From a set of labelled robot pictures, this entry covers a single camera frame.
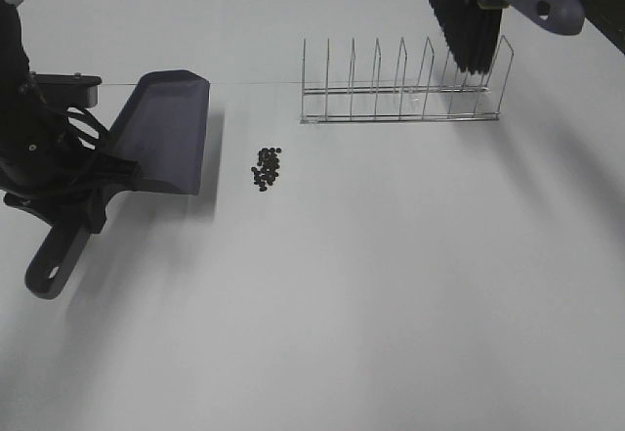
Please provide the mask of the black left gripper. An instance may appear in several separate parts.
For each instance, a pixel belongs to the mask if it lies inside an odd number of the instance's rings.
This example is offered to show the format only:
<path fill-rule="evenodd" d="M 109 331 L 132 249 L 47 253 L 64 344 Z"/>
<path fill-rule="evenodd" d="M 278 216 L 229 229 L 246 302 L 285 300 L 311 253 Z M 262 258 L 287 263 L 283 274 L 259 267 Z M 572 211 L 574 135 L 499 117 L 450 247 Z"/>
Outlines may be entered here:
<path fill-rule="evenodd" d="M 3 202 L 53 226 L 102 231 L 113 195 L 135 187 L 137 162 L 109 152 L 112 133 L 85 108 L 45 108 L 38 133 L 3 157 Z"/>

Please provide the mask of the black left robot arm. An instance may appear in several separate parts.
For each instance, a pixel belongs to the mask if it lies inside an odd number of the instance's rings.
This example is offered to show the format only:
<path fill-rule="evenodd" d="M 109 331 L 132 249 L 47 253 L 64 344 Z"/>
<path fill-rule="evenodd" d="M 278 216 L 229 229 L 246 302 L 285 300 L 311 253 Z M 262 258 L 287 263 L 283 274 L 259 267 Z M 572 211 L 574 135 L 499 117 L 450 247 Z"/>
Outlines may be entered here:
<path fill-rule="evenodd" d="M 15 5 L 1 3 L 1 190 L 8 206 L 55 225 L 75 217 L 91 234 L 106 221 L 109 186 L 136 176 L 134 161 L 109 154 L 111 134 L 83 100 L 99 78 L 64 79 L 50 96 L 30 70 Z"/>

